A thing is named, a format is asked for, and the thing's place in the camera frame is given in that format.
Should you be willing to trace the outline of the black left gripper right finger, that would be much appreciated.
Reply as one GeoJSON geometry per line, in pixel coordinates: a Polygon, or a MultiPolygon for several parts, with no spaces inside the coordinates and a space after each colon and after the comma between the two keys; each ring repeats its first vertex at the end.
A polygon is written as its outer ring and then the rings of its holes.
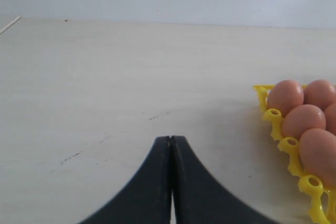
{"type": "Polygon", "coordinates": [[[226,190],[197,158],[187,139],[171,137],[177,223],[273,223],[226,190]]]}

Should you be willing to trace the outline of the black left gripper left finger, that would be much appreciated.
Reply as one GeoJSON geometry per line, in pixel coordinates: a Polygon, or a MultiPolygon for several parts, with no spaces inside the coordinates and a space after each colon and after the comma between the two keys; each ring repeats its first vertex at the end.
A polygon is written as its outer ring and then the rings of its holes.
{"type": "Polygon", "coordinates": [[[156,138],[146,159],[129,182],[82,223],[170,223],[170,153],[170,137],[156,138]]]}

